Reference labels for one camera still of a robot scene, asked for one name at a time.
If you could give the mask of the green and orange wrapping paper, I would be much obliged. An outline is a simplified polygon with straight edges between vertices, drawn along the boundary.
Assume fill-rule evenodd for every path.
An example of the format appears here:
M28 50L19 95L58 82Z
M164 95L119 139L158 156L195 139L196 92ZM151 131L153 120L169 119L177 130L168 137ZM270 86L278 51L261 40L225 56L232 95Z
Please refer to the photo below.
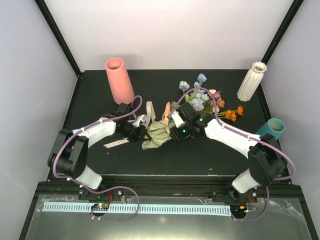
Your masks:
M164 143L168 142L172 138L170 137L170 130L175 126L172 119L169 119L169 113L179 105L173 102L167 102L165 111L162 115L161 120L156 121L156 114L152 101L146 102L146 134L149 135L150 140L146 140L142 143L142 149L156 149L161 147Z

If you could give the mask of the cream printed ribbon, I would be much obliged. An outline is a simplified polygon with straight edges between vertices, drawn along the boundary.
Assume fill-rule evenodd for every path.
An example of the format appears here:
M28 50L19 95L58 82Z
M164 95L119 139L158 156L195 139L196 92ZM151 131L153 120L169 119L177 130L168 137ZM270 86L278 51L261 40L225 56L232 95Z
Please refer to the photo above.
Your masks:
M144 142L152 140L147 130L150 123L156 118L153 102L146 102L146 114L139 115L132 120L130 120L130 117L131 116L129 115L115 120L115 133L123 135L124 139L107 143L104 145L106 148L113 148L128 142Z

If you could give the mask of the blue artificial flower bunch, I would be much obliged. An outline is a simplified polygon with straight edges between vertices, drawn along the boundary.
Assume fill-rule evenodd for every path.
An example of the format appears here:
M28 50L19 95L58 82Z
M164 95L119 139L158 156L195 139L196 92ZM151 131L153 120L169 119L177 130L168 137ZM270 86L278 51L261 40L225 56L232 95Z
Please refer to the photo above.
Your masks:
M193 90L188 93L187 91L191 89L190 84L186 81L180 81L179 83L179 89L183 92L183 99L187 103L190 103L197 112L203 111L205 103L209 100L208 94L205 93L205 90L201 89L206 81L207 77L200 73L193 84Z

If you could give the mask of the pink artificial flower bunch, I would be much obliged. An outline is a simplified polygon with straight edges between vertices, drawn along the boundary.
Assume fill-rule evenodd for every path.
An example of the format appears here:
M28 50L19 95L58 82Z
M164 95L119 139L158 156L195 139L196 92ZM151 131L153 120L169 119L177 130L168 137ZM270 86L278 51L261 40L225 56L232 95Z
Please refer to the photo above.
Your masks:
M219 112L220 109L225 107L225 101L222 99L221 92L215 89L210 89L209 92L213 95L213 98L216 102L217 111ZM210 97L208 101L208 104L211 107L212 112L215 110L213 98Z

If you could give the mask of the orange artificial flower bunch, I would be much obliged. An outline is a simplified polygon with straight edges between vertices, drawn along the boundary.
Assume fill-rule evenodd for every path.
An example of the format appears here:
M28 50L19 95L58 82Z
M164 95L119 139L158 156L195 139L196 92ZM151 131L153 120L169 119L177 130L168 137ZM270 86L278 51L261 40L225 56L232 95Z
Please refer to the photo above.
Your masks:
M218 117L221 119L230 120L232 122L235 122L237 120L237 117L242 117L244 115L244 108L242 105L238 106L236 110L226 110L223 112L218 113Z

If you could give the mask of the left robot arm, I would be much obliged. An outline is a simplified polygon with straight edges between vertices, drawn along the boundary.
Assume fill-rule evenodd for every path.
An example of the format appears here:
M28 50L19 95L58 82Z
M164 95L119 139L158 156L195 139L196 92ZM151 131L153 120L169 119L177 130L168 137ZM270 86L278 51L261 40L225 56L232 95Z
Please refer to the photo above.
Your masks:
M47 164L59 176L76 180L89 187L89 193L97 200L108 192L102 184L102 176L87 165L89 148L115 133L123 135L129 142L143 141L148 117L139 115L131 120L133 107L121 103L113 113L107 113L94 123L75 130L62 129L49 155Z

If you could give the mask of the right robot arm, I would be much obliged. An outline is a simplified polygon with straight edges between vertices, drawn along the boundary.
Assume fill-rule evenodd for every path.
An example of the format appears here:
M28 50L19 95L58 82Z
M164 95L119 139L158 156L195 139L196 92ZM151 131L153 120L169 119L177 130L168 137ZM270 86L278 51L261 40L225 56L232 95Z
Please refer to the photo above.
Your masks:
M239 202L249 190L269 187L286 168L288 162L281 155L280 146L274 136L249 134L233 127L212 114L200 115L187 102L169 114L175 126L170 136L181 141L188 137L207 137L241 153L248 159L249 167L238 174L223 195L231 202Z

